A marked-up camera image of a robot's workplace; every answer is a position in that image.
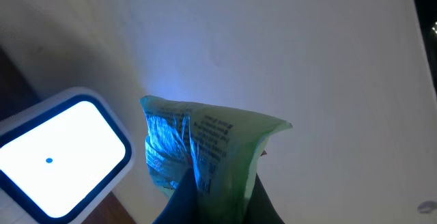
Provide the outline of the white barcode scanner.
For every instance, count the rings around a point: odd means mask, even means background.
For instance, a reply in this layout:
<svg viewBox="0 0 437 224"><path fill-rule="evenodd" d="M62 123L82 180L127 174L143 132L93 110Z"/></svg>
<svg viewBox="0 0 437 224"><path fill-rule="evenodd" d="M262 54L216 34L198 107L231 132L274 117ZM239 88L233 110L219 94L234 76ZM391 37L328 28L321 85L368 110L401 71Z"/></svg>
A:
<svg viewBox="0 0 437 224"><path fill-rule="evenodd" d="M128 131L85 87L1 121L1 188L37 223L81 223L134 161Z"/></svg>

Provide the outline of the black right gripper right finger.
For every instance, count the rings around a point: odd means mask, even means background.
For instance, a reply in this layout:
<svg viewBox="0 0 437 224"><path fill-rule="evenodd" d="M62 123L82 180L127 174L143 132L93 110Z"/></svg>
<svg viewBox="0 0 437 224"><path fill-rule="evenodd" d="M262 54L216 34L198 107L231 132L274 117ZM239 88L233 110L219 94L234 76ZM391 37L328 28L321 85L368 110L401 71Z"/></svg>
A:
<svg viewBox="0 0 437 224"><path fill-rule="evenodd" d="M256 175L255 185L246 209L244 224L284 224L275 210L260 178Z"/></svg>

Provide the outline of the teal wipes packet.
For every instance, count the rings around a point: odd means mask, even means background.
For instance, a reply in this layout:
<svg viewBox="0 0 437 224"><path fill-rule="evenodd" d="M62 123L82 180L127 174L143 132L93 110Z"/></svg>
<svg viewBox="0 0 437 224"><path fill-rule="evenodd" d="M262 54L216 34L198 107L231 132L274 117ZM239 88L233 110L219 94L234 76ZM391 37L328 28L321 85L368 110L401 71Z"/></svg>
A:
<svg viewBox="0 0 437 224"><path fill-rule="evenodd" d="M269 137L292 124L270 115L156 96L140 100L147 122L145 158L168 196L191 169L202 221L241 223Z"/></svg>

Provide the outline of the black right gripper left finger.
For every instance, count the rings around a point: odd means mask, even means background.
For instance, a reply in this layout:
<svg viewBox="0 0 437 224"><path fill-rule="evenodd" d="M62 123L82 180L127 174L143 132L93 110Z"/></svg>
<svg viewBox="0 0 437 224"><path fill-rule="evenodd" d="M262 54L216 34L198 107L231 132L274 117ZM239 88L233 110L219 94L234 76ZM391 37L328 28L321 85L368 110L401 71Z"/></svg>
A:
<svg viewBox="0 0 437 224"><path fill-rule="evenodd" d="M194 171L189 169L153 224L195 224L197 217L197 185Z"/></svg>

